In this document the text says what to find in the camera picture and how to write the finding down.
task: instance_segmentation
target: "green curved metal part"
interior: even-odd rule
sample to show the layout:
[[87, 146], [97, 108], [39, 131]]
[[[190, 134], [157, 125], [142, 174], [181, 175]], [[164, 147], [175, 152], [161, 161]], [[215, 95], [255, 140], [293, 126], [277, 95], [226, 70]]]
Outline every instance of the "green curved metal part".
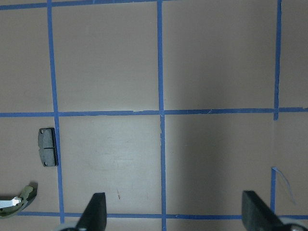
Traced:
[[0, 219], [10, 218], [15, 216], [17, 213], [19, 213], [29, 204], [31, 204], [36, 195], [37, 195], [37, 188], [34, 188], [29, 185], [25, 186], [19, 196], [19, 198], [22, 199], [21, 203], [17, 204], [16, 206], [0, 209]]

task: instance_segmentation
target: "black object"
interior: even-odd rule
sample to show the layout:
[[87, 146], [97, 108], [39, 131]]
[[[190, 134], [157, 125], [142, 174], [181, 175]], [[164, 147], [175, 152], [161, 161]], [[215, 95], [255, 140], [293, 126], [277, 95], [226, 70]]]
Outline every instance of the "black object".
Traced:
[[298, 224], [283, 224], [254, 191], [243, 191], [242, 222], [247, 231], [308, 231]]
[[107, 224], [105, 193], [95, 193], [75, 228], [62, 231], [104, 231]]
[[39, 156], [45, 167], [58, 166], [54, 128], [41, 128], [38, 132]]

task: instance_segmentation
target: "stain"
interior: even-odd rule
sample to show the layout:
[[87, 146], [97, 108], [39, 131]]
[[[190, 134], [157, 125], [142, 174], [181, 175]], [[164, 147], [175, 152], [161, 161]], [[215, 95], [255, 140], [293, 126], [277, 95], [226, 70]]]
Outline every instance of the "stain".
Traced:
[[120, 196], [119, 190], [116, 189], [116, 192], [117, 192], [117, 196], [118, 196], [119, 200], [121, 200], [121, 196]]

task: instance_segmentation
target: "vertical blue tape strip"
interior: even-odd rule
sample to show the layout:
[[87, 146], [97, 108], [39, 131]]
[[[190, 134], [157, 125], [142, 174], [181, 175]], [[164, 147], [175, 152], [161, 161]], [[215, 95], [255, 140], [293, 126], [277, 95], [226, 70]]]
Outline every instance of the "vertical blue tape strip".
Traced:
[[271, 180], [270, 180], [270, 208], [275, 212], [275, 200], [276, 200], [276, 167], [271, 168]]
[[274, 120], [277, 120], [279, 116], [279, 77], [280, 77], [280, 54], [281, 54], [281, 27], [282, 27], [281, 3], [282, 3], [282, 0], [277, 0]]
[[165, 113], [164, 113], [164, 73], [163, 73], [163, 1], [157, 0], [157, 48], [158, 48], [158, 103], [161, 128], [161, 196], [162, 196], [162, 231], [167, 230], [166, 222], [166, 153], [165, 153]]
[[58, 113], [58, 99], [57, 99], [57, 85], [54, 64], [54, 50], [53, 50], [53, 33], [52, 33], [52, 2], [47, 0], [47, 19], [48, 19], [48, 40], [49, 40], [49, 57], [50, 57], [50, 71], [51, 71], [51, 88], [52, 88], [52, 102], [54, 112], [54, 126], [58, 154], [58, 192], [59, 192], [59, 209], [60, 222], [64, 223], [64, 200], [63, 200], [63, 185], [62, 185], [62, 166], [61, 166], [61, 149], [60, 149], [60, 125]]

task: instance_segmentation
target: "blue tape grid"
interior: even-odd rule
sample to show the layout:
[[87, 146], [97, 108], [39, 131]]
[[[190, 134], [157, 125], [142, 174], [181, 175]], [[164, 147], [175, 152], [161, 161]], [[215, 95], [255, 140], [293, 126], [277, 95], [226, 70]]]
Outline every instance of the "blue tape grid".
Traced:
[[[158, 91], [159, 91], [159, 110], [148, 111], [89, 111], [89, 112], [59, 112], [56, 90], [56, 75], [53, 52], [53, 35], [52, 35], [52, 7], [58, 6], [75, 6], [75, 5], [92, 5], [92, 4], [111, 4], [111, 3], [129, 3], [129, 2], [157, 2], [157, 45], [158, 45]], [[53, 212], [21, 212], [19, 216], [47, 216], [60, 217], [61, 223], [65, 217], [80, 217], [81, 213], [65, 213], [62, 185], [62, 165], [61, 165], [61, 148], [60, 148], [60, 125], [59, 117], [62, 116], [134, 116], [134, 115], [160, 115], [161, 123], [161, 184], [162, 184], [162, 214], [108, 214], [109, 218], [159, 218], [162, 219], [162, 230], [166, 230], [166, 219], [241, 219], [241, 215], [172, 215], [167, 214], [166, 206], [166, 160], [165, 160], [165, 115], [194, 115], [194, 114], [233, 114], [233, 113], [273, 113], [274, 120], [278, 119], [279, 112], [294, 113], [308, 112], [308, 108], [302, 107], [279, 107], [279, 76], [280, 76], [280, 54], [281, 54], [281, 27], [282, 27], [282, 0], [277, 0], [277, 25], [276, 25], [276, 64], [275, 64], [275, 93], [274, 108], [229, 108], [229, 109], [200, 109], [200, 110], [165, 110], [164, 109], [164, 88], [163, 88], [163, 29], [162, 29], [162, 2], [168, 0], [76, 0], [47, 3], [32, 3], [18, 5], [2, 5], [0, 10], [18, 10], [30, 8], [46, 8], [48, 15], [48, 36], [50, 51], [51, 67], [51, 85], [53, 112], [19, 112], [19, 113], [0, 113], [0, 117], [54, 117], [56, 142], [59, 154], [58, 165], [58, 191], [59, 191], [59, 213]], [[271, 170], [271, 191], [270, 207], [275, 211], [275, 188], [276, 188], [276, 171]], [[308, 219], [306, 215], [283, 215], [293, 219]]]

